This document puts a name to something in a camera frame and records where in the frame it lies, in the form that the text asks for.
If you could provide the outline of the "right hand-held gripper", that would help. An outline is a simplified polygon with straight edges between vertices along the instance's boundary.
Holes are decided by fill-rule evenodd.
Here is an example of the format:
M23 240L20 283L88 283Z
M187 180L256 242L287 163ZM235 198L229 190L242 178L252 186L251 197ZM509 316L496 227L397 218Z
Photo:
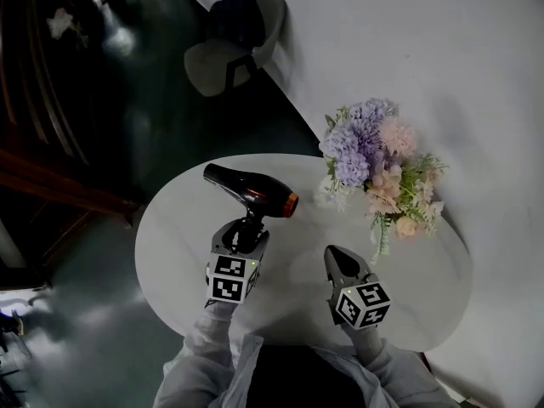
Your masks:
M377 275L367 272L366 261L347 248L329 245L324 262L332 285L328 303L333 323L352 329L381 323L391 307L391 296Z

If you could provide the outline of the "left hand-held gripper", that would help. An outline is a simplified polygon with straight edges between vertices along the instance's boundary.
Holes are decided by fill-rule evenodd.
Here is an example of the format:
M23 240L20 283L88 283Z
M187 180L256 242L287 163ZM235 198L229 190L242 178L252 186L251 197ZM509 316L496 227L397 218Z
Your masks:
M258 237L251 252L235 252L235 221L230 221L212 237L212 251L206 267L207 300L209 302L244 303L255 287L260 258L269 243L270 233L265 230Z

